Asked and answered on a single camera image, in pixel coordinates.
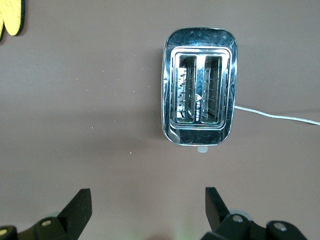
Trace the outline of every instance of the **gray surface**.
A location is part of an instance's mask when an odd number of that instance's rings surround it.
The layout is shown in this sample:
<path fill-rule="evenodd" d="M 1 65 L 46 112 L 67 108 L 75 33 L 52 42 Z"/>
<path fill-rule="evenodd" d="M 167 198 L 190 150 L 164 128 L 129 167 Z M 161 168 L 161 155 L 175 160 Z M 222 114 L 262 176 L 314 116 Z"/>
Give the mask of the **gray surface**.
<path fill-rule="evenodd" d="M 162 51 L 176 29 L 229 30 L 236 104 L 320 121 L 319 1 L 27 1 L 0 43 L 0 225 L 21 231 L 91 188 L 80 239 L 197 240 L 205 187 L 260 225 L 319 239 L 318 126 L 236 110 L 206 154 L 162 133 Z"/>

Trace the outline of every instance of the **bolt head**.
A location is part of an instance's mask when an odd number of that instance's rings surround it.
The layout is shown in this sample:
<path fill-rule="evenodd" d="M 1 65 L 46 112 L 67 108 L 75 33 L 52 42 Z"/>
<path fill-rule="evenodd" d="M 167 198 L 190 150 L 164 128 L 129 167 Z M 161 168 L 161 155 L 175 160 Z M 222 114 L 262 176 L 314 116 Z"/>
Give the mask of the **bolt head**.
<path fill-rule="evenodd" d="M 6 228 L 0 230 L 0 236 L 5 235 L 8 232 Z"/>
<path fill-rule="evenodd" d="M 282 231 L 282 232 L 287 231 L 287 227 L 286 227 L 283 223 L 281 223 L 281 222 L 275 222 L 275 223 L 273 224 L 273 226 L 274 226 L 276 229 L 278 229 L 278 230 L 280 230 L 280 231 Z"/>
<path fill-rule="evenodd" d="M 43 221 L 42 223 L 41 223 L 41 226 L 42 227 L 45 227 L 45 226 L 48 226 L 48 225 L 50 225 L 51 224 L 51 220 L 45 220 L 45 221 Z"/>
<path fill-rule="evenodd" d="M 239 215 L 234 215 L 232 217 L 232 219 L 233 219 L 233 221 L 235 221 L 237 223 L 242 223 L 244 221 L 243 218 L 241 216 L 239 216 Z"/>

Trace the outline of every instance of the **power cord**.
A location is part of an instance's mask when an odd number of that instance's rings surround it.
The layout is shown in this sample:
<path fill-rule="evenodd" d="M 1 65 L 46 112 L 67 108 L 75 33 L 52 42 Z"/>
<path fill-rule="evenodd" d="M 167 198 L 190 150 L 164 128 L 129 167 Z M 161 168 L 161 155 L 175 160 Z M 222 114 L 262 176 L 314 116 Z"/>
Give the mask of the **power cord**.
<path fill-rule="evenodd" d="M 272 115 L 272 114 L 268 114 L 268 113 L 265 113 L 262 111 L 242 107 L 242 106 L 234 106 L 234 108 L 239 109 L 239 110 L 243 110 L 243 111 L 247 111 L 247 112 L 251 112 L 251 113 L 255 113 L 255 114 L 260 114 L 262 116 L 266 116 L 266 117 L 274 118 L 274 119 L 287 119 L 287 120 L 299 121 L 299 122 L 304 122 L 304 123 L 313 124 L 313 125 L 320 125 L 320 122 L 318 122 L 318 121 L 312 121 L 312 120 L 299 118 L 299 117 Z"/>

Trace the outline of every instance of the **yellow object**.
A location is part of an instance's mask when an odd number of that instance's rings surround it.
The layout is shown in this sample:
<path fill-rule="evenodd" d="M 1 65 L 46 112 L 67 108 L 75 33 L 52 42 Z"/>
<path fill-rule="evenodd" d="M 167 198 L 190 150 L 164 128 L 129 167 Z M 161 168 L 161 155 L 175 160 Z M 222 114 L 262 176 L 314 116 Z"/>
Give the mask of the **yellow object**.
<path fill-rule="evenodd" d="M 5 29 L 11 36 L 22 31 L 25 11 L 25 0 L 0 0 L 0 41 Z"/>

